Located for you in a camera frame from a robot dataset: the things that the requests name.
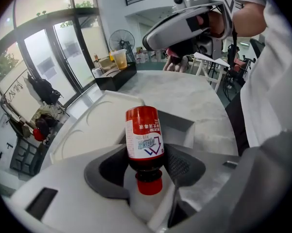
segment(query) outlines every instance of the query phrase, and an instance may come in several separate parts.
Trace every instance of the black box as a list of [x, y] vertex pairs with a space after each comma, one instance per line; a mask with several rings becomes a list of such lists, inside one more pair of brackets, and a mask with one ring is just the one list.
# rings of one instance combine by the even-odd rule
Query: black box
[[135, 63], [129, 62], [126, 69], [120, 71], [115, 67], [95, 80], [102, 91], [118, 91], [135, 73], [137, 73]]

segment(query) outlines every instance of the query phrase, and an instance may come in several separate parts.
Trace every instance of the white shirt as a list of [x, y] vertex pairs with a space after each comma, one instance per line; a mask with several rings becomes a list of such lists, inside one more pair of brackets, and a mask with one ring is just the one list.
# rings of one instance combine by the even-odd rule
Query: white shirt
[[249, 146], [261, 145], [283, 130], [292, 130], [292, 31], [267, 0], [236, 0], [265, 5], [265, 48], [240, 98]]

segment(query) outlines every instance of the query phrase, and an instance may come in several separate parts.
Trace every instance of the marble table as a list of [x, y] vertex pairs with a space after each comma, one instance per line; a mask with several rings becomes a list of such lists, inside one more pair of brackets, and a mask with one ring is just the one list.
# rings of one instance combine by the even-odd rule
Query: marble table
[[[118, 92], [137, 96], [146, 105], [195, 121], [194, 147], [201, 151], [237, 155], [237, 145], [225, 109], [202, 77], [168, 71], [138, 71]], [[102, 95], [92, 86], [68, 109], [70, 118], [52, 142], [49, 152], [63, 139], [76, 120]], [[41, 170], [51, 165], [49, 153]]]

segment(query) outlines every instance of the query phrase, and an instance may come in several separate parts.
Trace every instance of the floor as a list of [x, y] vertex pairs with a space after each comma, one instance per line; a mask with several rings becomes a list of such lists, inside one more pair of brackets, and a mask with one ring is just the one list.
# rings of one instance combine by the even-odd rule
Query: floor
[[[165, 62], [146, 62], [146, 63], [143, 63], [143, 64], [137, 64], [136, 67], [137, 67], [138, 71], [142, 71], [142, 70], [158, 70], [158, 71], [161, 71], [163, 69], [164, 65], [165, 65]], [[213, 77], [217, 78], [217, 75], [218, 74], [215, 72]], [[239, 92], [240, 89], [241, 89], [241, 86], [239, 84], [237, 84], [237, 83], [236, 83], [236, 89], [237, 89], [237, 92]], [[217, 91], [217, 95], [218, 95], [220, 101], [223, 103], [223, 106], [226, 107], [229, 104], [229, 100], [224, 95], [222, 86], [219, 87], [219, 89]], [[231, 91], [229, 93], [230, 99], [233, 99], [235, 95], [236, 95], [236, 93], [234, 91]]]

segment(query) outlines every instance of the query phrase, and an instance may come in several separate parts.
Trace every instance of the tree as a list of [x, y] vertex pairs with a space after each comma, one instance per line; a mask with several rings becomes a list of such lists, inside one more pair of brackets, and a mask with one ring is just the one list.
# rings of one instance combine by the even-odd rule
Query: tree
[[17, 65], [18, 59], [13, 53], [8, 53], [7, 50], [0, 56], [0, 81]]
[[[92, 4], [90, 1], [83, 1], [82, 3], [76, 3], [75, 5], [76, 8], [89, 8], [89, 7], [94, 7], [94, 4]], [[63, 22], [60, 27], [68, 27], [72, 25], [72, 21], [66, 21]]]

